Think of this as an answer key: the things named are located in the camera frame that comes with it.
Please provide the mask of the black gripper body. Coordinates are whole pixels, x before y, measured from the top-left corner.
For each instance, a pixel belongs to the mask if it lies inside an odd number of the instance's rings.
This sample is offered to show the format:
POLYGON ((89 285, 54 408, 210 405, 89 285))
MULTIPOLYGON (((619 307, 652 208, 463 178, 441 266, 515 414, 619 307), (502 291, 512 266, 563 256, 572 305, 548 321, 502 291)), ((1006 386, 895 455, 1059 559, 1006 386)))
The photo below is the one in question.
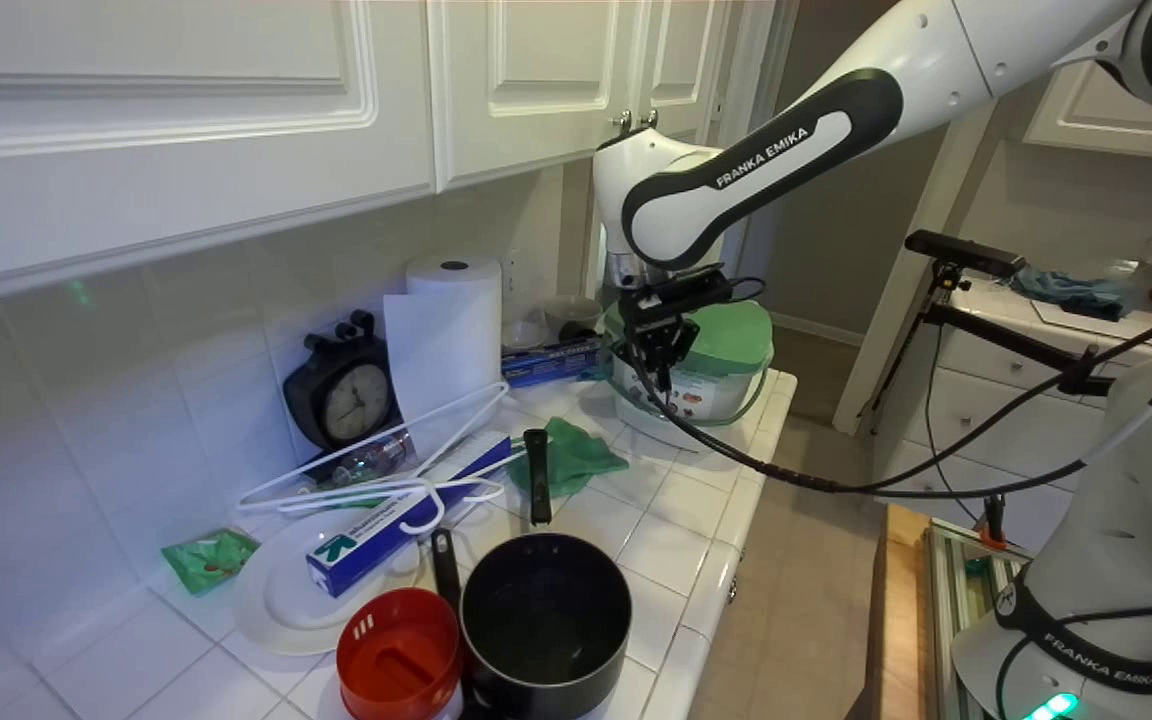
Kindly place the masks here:
POLYGON ((617 289, 617 331, 631 348, 668 348, 687 338, 687 316, 728 305, 733 282, 716 267, 642 274, 617 289))

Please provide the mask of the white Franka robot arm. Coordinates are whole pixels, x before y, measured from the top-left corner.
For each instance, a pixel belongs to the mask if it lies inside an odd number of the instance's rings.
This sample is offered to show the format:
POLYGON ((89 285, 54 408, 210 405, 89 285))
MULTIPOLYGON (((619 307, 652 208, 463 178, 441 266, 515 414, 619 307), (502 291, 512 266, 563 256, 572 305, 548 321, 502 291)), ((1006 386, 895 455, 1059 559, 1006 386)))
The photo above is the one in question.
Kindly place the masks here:
MULTIPOLYGON (((752 208, 1091 61, 1152 106, 1152 0, 895 0, 777 122, 733 147, 631 127, 596 151, 603 229, 687 267, 752 208)), ((990 720, 1152 720, 1152 369, 1111 388, 1056 537, 955 636, 953 671, 990 720)))

